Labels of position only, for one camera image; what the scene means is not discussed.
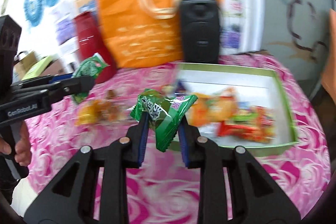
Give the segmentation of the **person's left hand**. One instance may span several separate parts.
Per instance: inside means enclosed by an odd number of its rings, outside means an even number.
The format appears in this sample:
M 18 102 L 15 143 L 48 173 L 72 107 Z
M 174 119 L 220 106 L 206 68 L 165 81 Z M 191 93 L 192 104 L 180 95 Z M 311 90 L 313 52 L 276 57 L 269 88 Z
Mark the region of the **person's left hand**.
M 29 166 L 31 163 L 31 144 L 29 140 L 29 130 L 27 128 L 26 122 L 23 121 L 19 131 L 20 139 L 15 145 L 15 161 L 21 166 Z M 5 155 L 11 154 L 10 145 L 1 138 L 1 153 Z

